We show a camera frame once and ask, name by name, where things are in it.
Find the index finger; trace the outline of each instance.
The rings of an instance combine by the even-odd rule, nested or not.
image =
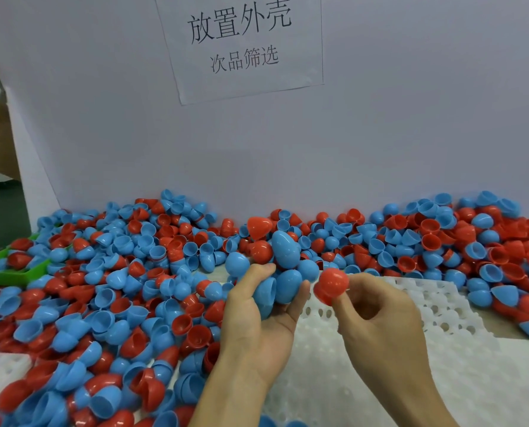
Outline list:
[[[236,299],[245,300],[251,298],[260,282],[270,277],[275,271],[275,264],[251,265],[243,278],[231,289],[227,296],[227,301],[232,299],[234,302]]]
[[[386,299],[392,297],[396,290],[380,277],[375,277],[369,273],[360,273],[349,276],[347,295],[353,304],[361,301],[381,305]]]

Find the dark green floor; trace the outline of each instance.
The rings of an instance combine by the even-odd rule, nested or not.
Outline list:
[[[0,183],[0,250],[19,237],[31,234],[21,183]]]

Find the green tray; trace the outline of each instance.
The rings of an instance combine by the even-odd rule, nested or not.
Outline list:
[[[29,237],[30,240],[34,240],[39,236],[38,233],[33,234]],[[0,259],[8,257],[9,248],[0,251]],[[37,280],[42,275],[47,274],[47,265],[51,262],[50,259],[40,263],[33,267],[31,270],[5,270],[0,271],[0,286],[27,286],[29,282]]]

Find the person's left hand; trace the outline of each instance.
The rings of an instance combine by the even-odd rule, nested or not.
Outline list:
[[[310,293],[310,283],[304,281],[291,304],[275,305],[270,317],[261,321],[252,295],[275,270],[274,264],[251,265],[228,294],[219,355],[219,361],[248,363],[267,390],[288,362],[296,323]]]

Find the paper sign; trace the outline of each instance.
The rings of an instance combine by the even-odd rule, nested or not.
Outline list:
[[[321,0],[156,0],[182,105],[323,83]]]

